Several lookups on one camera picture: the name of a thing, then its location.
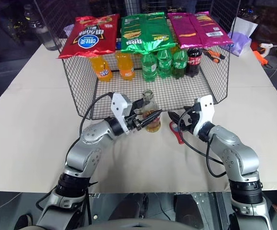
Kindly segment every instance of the metal mesh basket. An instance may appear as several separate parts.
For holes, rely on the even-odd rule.
[[[213,19],[226,31],[231,30],[233,20],[238,12],[240,0],[34,0],[52,37],[59,45],[59,51],[65,45],[66,34],[63,28],[73,24],[78,16],[92,15],[100,17],[119,13],[121,17],[149,12],[202,12],[209,11]],[[87,58],[71,57],[63,59],[65,73],[79,116],[83,116],[92,101],[106,92],[120,92],[135,101],[142,97],[146,89],[153,91],[159,108],[177,110],[184,105],[191,105],[198,97],[212,94],[214,103],[227,97],[230,53],[219,46],[213,51],[225,56],[220,63],[212,62],[203,54],[200,72],[194,78],[183,77],[145,82],[142,78],[141,55],[132,54],[135,78],[125,81],[120,77],[115,54],[104,55],[113,72],[110,82],[98,81]],[[112,116],[110,99],[103,98],[96,103],[88,119],[102,119]]]

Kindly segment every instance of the bag of chips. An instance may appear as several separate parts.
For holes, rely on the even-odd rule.
[[[77,17],[75,26],[58,58],[95,57],[115,52],[119,14],[100,18]]]
[[[177,35],[180,48],[202,48],[200,37],[190,22],[189,13],[169,13],[168,18],[171,21],[173,30]]]
[[[211,18],[209,12],[198,12],[189,16],[204,47],[233,44],[225,31]]]
[[[122,19],[122,46],[125,53],[149,54],[174,47],[164,12],[136,14]]]

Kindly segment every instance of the white table surface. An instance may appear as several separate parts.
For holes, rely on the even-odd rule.
[[[78,137],[81,119],[57,56],[41,46],[0,98],[0,191],[48,192]],[[108,148],[92,177],[99,183],[91,192],[229,190],[226,176],[212,178],[205,158],[177,143],[167,113],[161,122],[155,134],[135,132]],[[256,151],[264,189],[277,189],[277,91],[252,52],[231,55],[228,97],[215,105],[213,123]],[[206,150],[191,134],[184,137]],[[211,166],[216,173],[223,170]]]

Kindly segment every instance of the green chip bag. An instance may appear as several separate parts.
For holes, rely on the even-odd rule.
[[[164,12],[136,14],[122,19],[121,51],[149,54],[174,47]]]

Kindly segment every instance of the brown liquid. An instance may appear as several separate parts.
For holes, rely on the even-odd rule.
[[[148,112],[143,113],[143,118],[146,118],[153,111],[154,110],[150,110]],[[160,121],[160,116],[158,116],[155,121],[153,121],[152,123],[150,123],[146,126],[146,130],[150,133],[155,133],[159,130],[160,127],[161,127],[161,121]]]

